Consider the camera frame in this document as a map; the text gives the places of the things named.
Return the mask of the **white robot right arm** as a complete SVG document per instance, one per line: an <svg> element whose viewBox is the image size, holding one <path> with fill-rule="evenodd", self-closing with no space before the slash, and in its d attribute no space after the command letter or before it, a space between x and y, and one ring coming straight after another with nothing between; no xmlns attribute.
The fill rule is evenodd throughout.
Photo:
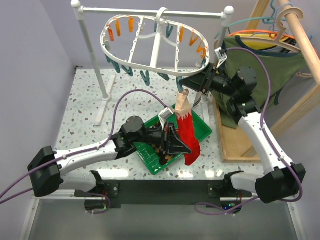
<svg viewBox="0 0 320 240"><path fill-rule="evenodd" d="M230 78L217 73L210 64L202 72L180 80L180 84L199 93L216 91L229 96L228 112L248 136L262 163L263 175L243 171L226 174L220 191L230 197L239 191L251 192L265 204L278 200L296 202L302 198L306 169L292 161L269 130L261 108L252 98L257 86L252 68L241 67Z"/></svg>

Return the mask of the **white striped sock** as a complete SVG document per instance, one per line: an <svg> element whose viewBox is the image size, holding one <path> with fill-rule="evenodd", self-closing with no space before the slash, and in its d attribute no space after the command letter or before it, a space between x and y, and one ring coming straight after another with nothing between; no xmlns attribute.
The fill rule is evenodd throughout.
<svg viewBox="0 0 320 240"><path fill-rule="evenodd" d="M201 91L196 94L194 103L192 105L193 108L199 105L199 103L201 102L202 96L203 96L203 93Z"/></svg>

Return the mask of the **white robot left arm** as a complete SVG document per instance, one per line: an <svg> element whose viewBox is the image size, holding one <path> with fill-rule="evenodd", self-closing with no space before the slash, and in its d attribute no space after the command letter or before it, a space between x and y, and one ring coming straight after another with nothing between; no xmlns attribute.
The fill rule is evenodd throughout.
<svg viewBox="0 0 320 240"><path fill-rule="evenodd" d="M165 154L192 152L179 137L173 122L146 127L140 117L131 116L104 143L58 151L53 151L51 146L43 147L27 167L34 195L40 198L57 190L77 190L99 196L104 190L101 176L94 171L80 174L77 170L128 157L137 151L135 143L159 145Z"/></svg>

